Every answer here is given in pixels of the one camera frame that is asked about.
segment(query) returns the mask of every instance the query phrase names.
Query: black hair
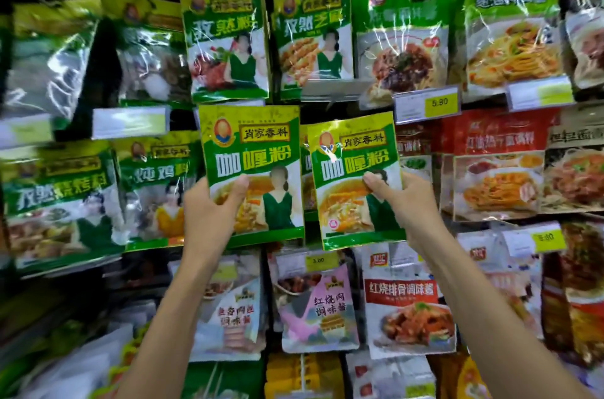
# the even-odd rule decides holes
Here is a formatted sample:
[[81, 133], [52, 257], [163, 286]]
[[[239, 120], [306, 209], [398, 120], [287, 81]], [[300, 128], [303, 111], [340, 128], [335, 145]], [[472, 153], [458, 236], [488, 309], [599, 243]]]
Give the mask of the black hair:
[[248, 54], [252, 55], [252, 36], [249, 34], [249, 32], [243, 31], [235, 37], [235, 41], [239, 43], [239, 38], [241, 38], [242, 36], [245, 36], [248, 39]]
[[170, 188], [172, 186], [176, 186], [176, 191], [178, 192], [178, 205], [182, 205], [182, 195], [185, 192], [184, 182], [182, 181], [182, 179], [170, 180], [165, 186], [166, 194], [170, 192]]
[[101, 203], [101, 210], [99, 210], [99, 212], [104, 215], [105, 214], [105, 196], [103, 195], [103, 193], [101, 191], [94, 191], [91, 192], [90, 194], [88, 194], [86, 196], [86, 198], [84, 199], [84, 205], [88, 203], [88, 201], [92, 200], [93, 198], [97, 199], [100, 203]]
[[275, 170], [282, 170], [283, 173], [285, 174], [285, 183], [283, 183], [283, 189], [286, 191], [289, 189], [289, 183], [288, 183], [288, 169], [287, 167], [283, 166], [283, 165], [276, 165], [275, 167], [271, 168], [271, 171], [269, 172], [268, 176], [272, 176], [272, 173]]
[[329, 34], [333, 34], [333, 36], [336, 38], [336, 45], [333, 47], [336, 51], [339, 50], [339, 33], [336, 29], [333, 28], [329, 28], [327, 30], [325, 30], [325, 33], [323, 34], [323, 41], [327, 40], [327, 36]]
[[380, 175], [382, 177], [383, 182], [388, 184], [388, 174], [386, 173], [386, 171], [384, 169], [374, 168], [374, 169], [370, 170], [370, 172], [374, 173], [376, 175]]

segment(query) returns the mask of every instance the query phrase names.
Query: green dress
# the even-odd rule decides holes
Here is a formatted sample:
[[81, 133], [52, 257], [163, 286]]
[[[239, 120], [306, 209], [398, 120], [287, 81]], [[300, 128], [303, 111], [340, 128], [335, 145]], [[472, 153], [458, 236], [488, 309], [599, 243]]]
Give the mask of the green dress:
[[320, 52], [316, 55], [316, 63], [319, 65], [319, 73], [322, 80], [332, 80], [334, 78], [340, 80], [342, 78], [340, 75], [342, 71], [342, 55], [339, 52], [336, 52], [331, 60], [328, 60], [327, 56]]
[[262, 201], [265, 204], [265, 220], [268, 230], [294, 227], [291, 219], [292, 195], [289, 192], [285, 193], [281, 202], [277, 202], [272, 194], [268, 192], [262, 195]]
[[111, 240], [112, 226], [111, 218], [103, 216], [98, 226], [95, 226], [86, 218], [80, 218], [76, 221], [77, 228], [80, 231], [80, 243], [91, 250], [115, 246]]
[[239, 60], [235, 54], [231, 54], [228, 59], [231, 63], [231, 78], [236, 87], [258, 87], [254, 81], [254, 75], [256, 75], [256, 59], [249, 56], [245, 64], [242, 64], [241, 60]]
[[373, 194], [367, 194], [366, 200], [367, 207], [369, 208], [369, 217], [372, 219], [376, 232], [400, 229], [388, 201], [384, 200], [380, 202]]

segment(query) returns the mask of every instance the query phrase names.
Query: woman in green dress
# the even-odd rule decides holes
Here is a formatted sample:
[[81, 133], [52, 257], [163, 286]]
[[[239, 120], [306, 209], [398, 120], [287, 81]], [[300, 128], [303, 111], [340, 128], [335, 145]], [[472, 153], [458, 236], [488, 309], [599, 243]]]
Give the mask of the woman in green dress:
[[328, 29], [323, 34], [323, 49], [316, 55], [315, 72], [319, 72], [321, 80], [340, 80], [342, 67], [348, 72], [349, 64], [339, 52], [339, 33], [336, 29]]
[[296, 207], [297, 204], [288, 191], [288, 169], [277, 165], [271, 169], [269, 176], [273, 190], [262, 195], [256, 222], [268, 226], [268, 230], [295, 227], [292, 223], [292, 206]]
[[75, 221], [71, 244], [81, 244], [89, 250], [117, 246], [114, 239], [119, 237], [111, 218], [105, 214], [105, 197], [102, 192], [91, 192], [84, 199], [84, 217]]
[[[385, 170], [378, 168], [371, 172], [388, 184], [388, 174]], [[388, 201], [376, 197], [373, 193], [365, 196], [364, 204], [361, 206], [361, 221], [367, 226], [372, 226], [375, 232], [400, 229]]]
[[255, 76], [256, 70], [259, 75], [266, 76], [264, 67], [260, 59], [252, 55], [251, 36], [249, 32], [241, 32], [234, 38], [235, 48], [226, 62], [224, 79], [226, 82], [234, 84], [238, 89], [258, 88]]

